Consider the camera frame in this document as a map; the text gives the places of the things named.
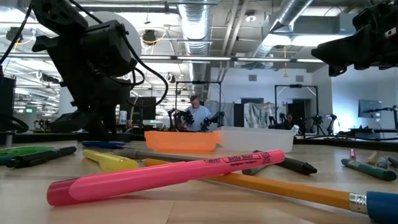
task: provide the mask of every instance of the metal ferrule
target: metal ferrule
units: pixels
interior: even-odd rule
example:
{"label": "metal ferrule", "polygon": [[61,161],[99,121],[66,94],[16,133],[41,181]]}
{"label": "metal ferrule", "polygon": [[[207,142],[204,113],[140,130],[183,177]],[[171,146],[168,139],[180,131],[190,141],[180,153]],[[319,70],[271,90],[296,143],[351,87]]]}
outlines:
{"label": "metal ferrule", "polygon": [[353,212],[368,214],[366,207],[366,195],[349,193],[349,209]]}

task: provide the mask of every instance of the table surface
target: table surface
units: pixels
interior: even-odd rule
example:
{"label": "table surface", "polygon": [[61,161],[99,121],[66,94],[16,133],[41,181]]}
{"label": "table surface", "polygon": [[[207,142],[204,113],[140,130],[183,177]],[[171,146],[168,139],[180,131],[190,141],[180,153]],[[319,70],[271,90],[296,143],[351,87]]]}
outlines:
{"label": "table surface", "polygon": [[[75,141],[35,145],[77,146],[78,151],[35,167],[14,170],[0,167],[2,224],[371,223],[366,215],[340,208],[208,180],[192,180],[100,202],[51,207],[46,201],[46,191],[52,182],[100,173],[101,169],[97,163],[83,158],[82,146]],[[130,145],[146,148],[144,142]],[[190,156],[216,157],[247,152],[217,149],[212,154]],[[359,161],[365,161],[371,153],[370,150],[356,150]],[[381,152],[381,155],[398,156],[391,152]],[[287,156],[309,162],[318,173],[306,176],[269,166],[258,176],[357,193],[370,190],[398,193],[398,181],[385,182],[343,167],[340,160],[349,156],[347,148],[298,145]]]}

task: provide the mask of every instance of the blue shirt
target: blue shirt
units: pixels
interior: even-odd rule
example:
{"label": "blue shirt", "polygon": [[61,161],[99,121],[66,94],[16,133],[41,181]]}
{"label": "blue shirt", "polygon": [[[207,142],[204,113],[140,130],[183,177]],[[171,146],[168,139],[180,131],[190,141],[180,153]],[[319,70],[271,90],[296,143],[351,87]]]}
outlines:
{"label": "blue shirt", "polygon": [[205,106],[200,105],[199,108],[192,108],[192,106],[190,106],[185,111],[188,110],[191,112],[193,120],[195,122],[193,122],[193,124],[187,124],[187,130],[200,131],[201,128],[200,124],[203,122],[205,118],[208,118],[211,115],[209,109],[207,109]]}

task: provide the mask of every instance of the orange tray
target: orange tray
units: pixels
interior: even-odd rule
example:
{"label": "orange tray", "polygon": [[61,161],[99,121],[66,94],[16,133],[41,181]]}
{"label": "orange tray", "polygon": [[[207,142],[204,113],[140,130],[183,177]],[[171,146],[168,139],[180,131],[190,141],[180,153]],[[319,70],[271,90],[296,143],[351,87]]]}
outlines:
{"label": "orange tray", "polygon": [[148,148],[157,152],[210,152],[218,142],[218,133],[181,133],[146,131]]}

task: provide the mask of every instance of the pencil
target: pencil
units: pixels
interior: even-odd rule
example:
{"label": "pencil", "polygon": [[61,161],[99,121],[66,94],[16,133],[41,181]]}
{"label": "pencil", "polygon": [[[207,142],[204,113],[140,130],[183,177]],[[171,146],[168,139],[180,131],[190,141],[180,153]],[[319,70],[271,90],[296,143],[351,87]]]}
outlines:
{"label": "pencil", "polygon": [[[146,159],[144,163],[156,166],[167,162]],[[378,222],[398,223],[395,212],[398,210],[398,194],[368,192],[363,195],[235,173],[206,179],[368,214]]]}

